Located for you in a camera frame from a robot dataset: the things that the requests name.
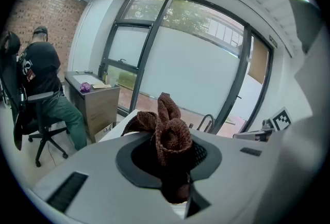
black office chair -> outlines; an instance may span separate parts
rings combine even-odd
[[[36,94],[26,99],[21,78],[17,69],[16,54],[20,49],[20,40],[16,34],[8,32],[0,42],[0,79],[9,99],[14,121],[14,143],[21,150],[22,135],[28,135],[29,141],[40,138],[40,145],[36,156],[36,166],[40,167],[39,158],[47,141],[52,143],[68,158],[66,152],[52,139],[52,136],[65,131],[67,128],[50,131],[52,124],[60,122],[59,119],[42,115],[42,102],[50,99],[54,92]]]

purple object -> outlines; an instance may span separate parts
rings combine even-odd
[[[87,82],[84,82],[80,86],[80,91],[81,92],[89,92],[91,90],[91,85],[88,84]]]

man in black t-shirt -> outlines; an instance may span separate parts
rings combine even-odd
[[[19,57],[26,94],[54,92],[51,99],[43,102],[43,114],[65,121],[76,150],[80,150],[87,145],[84,118],[63,94],[57,77],[61,63],[53,45],[47,41],[47,28],[36,28],[31,44]]]

black window frame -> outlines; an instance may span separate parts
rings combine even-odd
[[[123,15],[123,13],[125,12],[126,8],[128,7],[130,1],[131,0],[125,0],[125,2],[121,6],[121,8],[120,8],[115,20],[114,20],[114,23],[111,27],[111,30],[110,30],[110,33],[109,33],[109,36],[108,36],[108,39],[107,39],[107,43],[106,43],[106,46],[105,46],[105,49],[104,49],[104,52],[103,52],[103,56],[102,56],[102,61],[101,61],[99,71],[98,71],[98,76],[101,77],[104,69],[107,69],[109,65],[112,65],[114,67],[120,68],[122,70],[129,71],[129,72],[134,73],[134,74],[137,75],[135,85],[134,85],[134,89],[133,89],[133,93],[132,93],[130,108],[127,109],[127,108],[120,107],[120,106],[118,107],[118,114],[120,114],[121,116],[124,116],[124,117],[126,117],[129,113],[131,113],[136,107],[136,102],[137,102],[137,99],[138,99],[139,90],[140,90],[140,86],[141,86],[142,78],[143,78],[143,74],[144,74],[144,68],[145,68],[147,59],[149,57],[150,50],[151,50],[152,45],[154,43],[154,40],[155,40],[155,37],[157,35],[158,29],[161,25],[162,18],[166,14],[167,9],[168,9],[169,5],[172,2],[172,0],[165,0],[164,1],[163,6],[161,7],[161,9],[159,11],[159,14],[158,14],[155,21],[139,20],[139,19],[122,19],[121,17]],[[221,6],[218,6],[214,3],[206,1],[206,0],[188,0],[188,1],[195,2],[197,4],[206,6],[208,8],[214,9],[215,11],[223,13],[224,15],[230,17],[231,19],[233,19],[236,22],[240,23],[244,27],[242,50],[241,50],[240,56],[238,57],[240,61],[239,61],[239,66],[238,66],[238,69],[237,69],[237,73],[236,73],[235,79],[233,81],[232,87],[230,89],[230,92],[228,94],[228,97],[227,97],[224,105],[222,106],[222,109],[220,110],[218,116],[215,118],[214,127],[211,131],[209,131],[209,133],[212,133],[212,134],[217,134],[218,133],[221,126],[224,124],[226,118],[228,117],[228,115],[229,115],[229,113],[230,113],[230,111],[231,111],[231,109],[232,109],[232,107],[233,107],[233,105],[234,105],[234,103],[235,103],[235,101],[238,97],[239,91],[240,91],[240,89],[242,87],[242,84],[243,84],[246,69],[248,67],[247,65],[248,65],[248,60],[249,60],[249,56],[250,56],[252,35],[256,36],[265,45],[265,47],[268,49],[269,59],[268,59],[268,62],[267,62],[265,81],[262,85],[262,89],[261,89],[258,101],[256,103],[256,106],[254,107],[254,110],[252,111],[252,114],[251,114],[249,120],[244,124],[244,126],[241,129],[241,132],[245,132],[250,128],[253,121],[255,120],[255,118],[256,118],[256,116],[257,116],[257,114],[258,114],[258,112],[261,108],[261,105],[263,103],[263,100],[265,98],[266,91],[267,91],[268,84],[269,84],[269,80],[270,80],[270,77],[271,77],[271,69],[272,69],[272,63],[273,63],[273,49],[274,48],[268,42],[268,40],[265,39],[255,28],[253,28],[244,19],[242,19],[239,16],[235,15],[233,12],[231,12],[231,11],[221,7]],[[127,65],[127,64],[122,63],[122,62],[118,62],[118,61],[108,59],[110,49],[111,49],[111,45],[112,45],[115,33],[116,33],[119,26],[129,26],[129,27],[133,26],[133,27],[149,28],[145,43],[144,43],[142,51],[141,51],[141,55],[140,55],[139,63],[138,63],[137,67],[133,67],[133,66]]]

brown towel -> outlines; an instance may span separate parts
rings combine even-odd
[[[153,133],[151,148],[156,150],[161,167],[162,193],[171,203],[182,203],[189,195],[189,158],[192,139],[189,129],[180,119],[177,105],[167,93],[158,98],[158,115],[140,111],[126,125],[128,132]]]

